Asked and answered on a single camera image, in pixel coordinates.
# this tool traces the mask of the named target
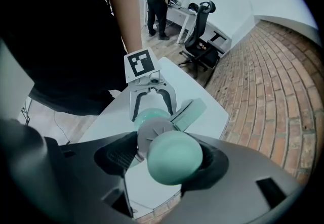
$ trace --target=brick floor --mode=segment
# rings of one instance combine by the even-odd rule
[[[221,139],[260,151],[306,183],[323,145],[323,77],[319,47],[260,21],[220,60],[206,88],[229,114]],[[179,201],[178,194],[137,222],[158,223]]]

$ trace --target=desk leg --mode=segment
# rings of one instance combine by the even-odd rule
[[[184,20],[184,23],[183,23],[183,25],[182,25],[181,31],[180,31],[180,33],[179,33],[179,37],[178,37],[178,40],[177,40],[177,44],[180,43],[180,40],[181,40],[182,35],[183,35],[183,32],[184,32],[184,30],[186,29],[186,25],[187,25],[187,23],[188,23],[188,20],[189,20],[189,15],[187,15],[187,16],[186,16],[186,19]]]
[[[193,30],[194,30],[194,26],[196,25],[196,20],[197,20],[197,17],[195,18],[195,20],[194,20],[194,22],[193,22],[193,24],[192,24],[191,30],[188,31],[187,36],[186,36],[186,38],[184,39],[184,42],[186,42],[186,41],[188,40],[188,38],[192,35],[192,32],[193,32]]]
[[[143,19],[144,19],[144,26],[146,26],[146,15],[147,15],[147,8],[146,8],[146,0],[144,0],[144,8],[143,8],[143,11],[144,11],[144,15],[143,15]]]

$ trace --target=office chair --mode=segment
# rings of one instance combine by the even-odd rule
[[[193,63],[195,67],[193,78],[195,79],[198,76],[198,65],[202,66],[204,71],[206,71],[208,67],[214,68],[220,59],[218,53],[225,53],[219,46],[213,43],[212,40],[205,42],[204,40],[200,39],[205,32],[209,13],[213,13],[215,10],[215,4],[212,1],[200,3],[194,31],[184,44],[188,52],[180,52],[180,54],[185,54],[188,59],[182,63],[179,63],[178,66]]]

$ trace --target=floor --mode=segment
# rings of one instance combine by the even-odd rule
[[[179,63],[184,60],[179,55],[183,44],[176,44],[179,31],[168,26],[170,41],[160,41],[148,37],[143,27],[143,45],[152,47],[158,58]],[[298,33],[260,21],[220,60],[206,88],[230,115],[221,139],[259,150],[300,183],[311,174],[323,142],[324,67],[319,51]],[[191,74],[190,67],[183,69]],[[210,73],[200,72],[197,81],[204,85]],[[60,144],[77,142],[96,119],[55,113],[56,124],[54,111],[35,101],[29,116],[31,126]],[[176,195],[137,221],[157,223],[179,201]]]

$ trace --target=desk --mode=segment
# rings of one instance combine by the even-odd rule
[[[159,60],[161,73],[175,89],[177,110],[187,99],[201,98],[206,111],[186,130],[219,139],[228,120],[227,112],[194,79],[167,58]],[[129,118],[129,90],[126,88],[94,121],[79,142],[105,138],[118,133],[135,131]],[[162,96],[150,93],[141,99],[139,112],[146,108],[161,108],[167,111]],[[130,168],[125,176],[128,196],[138,213],[145,215],[174,196],[180,186],[164,186],[149,175],[144,162]]]
[[[187,26],[187,23],[188,23],[188,20],[189,20],[190,16],[196,17],[196,12],[193,12],[193,11],[187,9],[187,8],[182,8],[182,7],[177,6],[177,5],[174,5],[174,6],[169,5],[168,9],[172,9],[172,10],[174,10],[174,11],[176,11],[176,12],[178,12],[178,13],[180,13],[180,14],[182,14],[182,15],[184,15],[186,17],[185,20],[184,20],[184,23],[182,25],[181,31],[179,33],[178,39],[177,39],[177,44],[179,44],[180,40],[182,38],[182,35],[184,33],[184,30],[186,29],[186,26]],[[146,26],[147,13],[148,13],[147,0],[144,0],[144,16],[143,16],[143,18],[144,18],[143,19],[144,20],[144,26]]]

